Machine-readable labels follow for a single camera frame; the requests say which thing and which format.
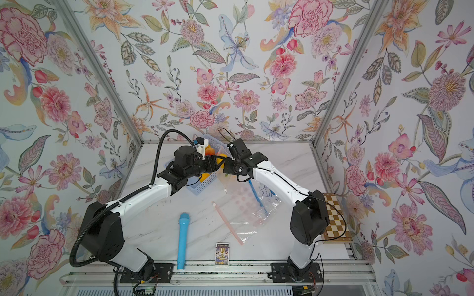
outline blue toy microphone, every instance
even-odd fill
[[[189,215],[182,213],[179,218],[178,269],[184,269],[186,260],[186,239],[188,236]]]

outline chessboard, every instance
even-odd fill
[[[332,196],[324,196],[326,201],[333,205],[341,214],[342,214],[342,209],[341,206],[339,205],[339,201],[337,200],[337,197],[332,195]],[[344,220],[342,219],[342,216],[337,213],[331,206],[326,205],[326,208],[328,209],[328,214],[329,214],[329,226],[326,228],[326,231],[323,233],[323,239],[331,239],[340,236],[342,233],[344,233]],[[346,233],[341,236],[338,239],[332,240],[332,241],[327,241],[324,243],[348,243],[352,242],[352,237],[351,234],[349,233],[349,229],[347,229]]]

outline card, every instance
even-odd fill
[[[215,266],[229,266],[229,244],[225,242],[216,243]]]

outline floral wallpaper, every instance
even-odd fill
[[[0,1],[0,295],[59,292],[139,149],[90,68],[49,1]]]
[[[318,154],[386,296],[474,295],[468,0],[391,0]]]
[[[145,140],[309,140],[369,0],[71,0]]]

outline clear plastic bag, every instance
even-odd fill
[[[220,176],[219,179],[226,193],[213,201],[213,206],[243,245],[274,216],[281,200],[260,182],[238,182],[236,176],[230,175]]]

